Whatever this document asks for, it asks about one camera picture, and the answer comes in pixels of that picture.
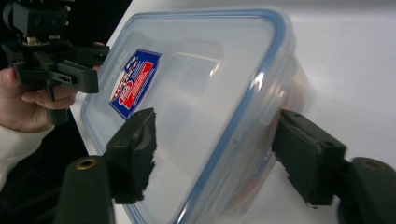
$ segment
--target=transparent plastic container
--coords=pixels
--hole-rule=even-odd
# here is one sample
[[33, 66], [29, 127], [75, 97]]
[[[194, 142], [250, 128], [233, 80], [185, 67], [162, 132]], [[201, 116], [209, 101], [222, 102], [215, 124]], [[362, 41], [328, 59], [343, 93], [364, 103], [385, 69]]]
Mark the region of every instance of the transparent plastic container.
[[103, 154], [133, 112], [154, 107], [156, 166], [145, 199], [125, 205], [133, 222], [243, 221], [275, 163], [271, 143], [295, 74], [293, 52], [288, 19], [271, 7], [128, 20], [81, 117]]

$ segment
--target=sticker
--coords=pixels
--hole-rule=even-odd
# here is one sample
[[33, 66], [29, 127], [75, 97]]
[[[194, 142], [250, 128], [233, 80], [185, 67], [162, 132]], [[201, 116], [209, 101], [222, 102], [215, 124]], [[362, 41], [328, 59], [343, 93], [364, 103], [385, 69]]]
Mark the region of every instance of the sticker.
[[110, 105], [128, 119], [144, 98], [161, 54], [138, 49], [123, 67], [111, 94]]

